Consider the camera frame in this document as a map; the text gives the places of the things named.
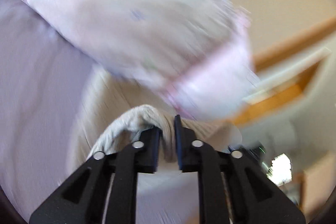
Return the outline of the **orange wooden wardrobe frame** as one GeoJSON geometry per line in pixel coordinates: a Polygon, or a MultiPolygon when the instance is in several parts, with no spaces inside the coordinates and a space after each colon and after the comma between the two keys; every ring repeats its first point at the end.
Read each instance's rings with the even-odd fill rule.
{"type": "Polygon", "coordinates": [[[229,120],[244,126],[306,98],[319,70],[331,56],[328,39],[335,38],[335,17],[272,44],[254,55],[260,83],[246,106],[229,120]]]}

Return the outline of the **pink floral pillow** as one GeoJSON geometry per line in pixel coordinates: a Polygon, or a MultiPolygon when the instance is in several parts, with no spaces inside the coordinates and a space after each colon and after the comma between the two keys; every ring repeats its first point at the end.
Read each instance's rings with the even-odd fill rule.
{"type": "Polygon", "coordinates": [[[22,0],[110,73],[194,119],[233,114],[257,82],[230,0],[22,0]]]}

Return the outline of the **beige cable-knit sweater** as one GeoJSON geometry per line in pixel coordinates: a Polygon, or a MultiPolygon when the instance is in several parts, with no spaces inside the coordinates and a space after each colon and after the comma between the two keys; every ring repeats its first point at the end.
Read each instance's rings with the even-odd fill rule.
{"type": "Polygon", "coordinates": [[[146,88],[118,81],[95,65],[72,127],[66,173],[72,174],[92,153],[118,152],[157,126],[163,132],[158,170],[138,177],[136,221],[198,223],[198,179],[178,169],[174,116],[175,111],[146,88]]]}

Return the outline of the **lavender bed sheet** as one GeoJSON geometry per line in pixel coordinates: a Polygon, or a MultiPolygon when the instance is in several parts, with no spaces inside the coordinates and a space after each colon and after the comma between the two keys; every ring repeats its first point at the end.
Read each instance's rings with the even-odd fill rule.
{"type": "Polygon", "coordinates": [[[71,175],[71,131],[93,67],[21,0],[1,0],[1,188],[25,220],[71,175]]]}

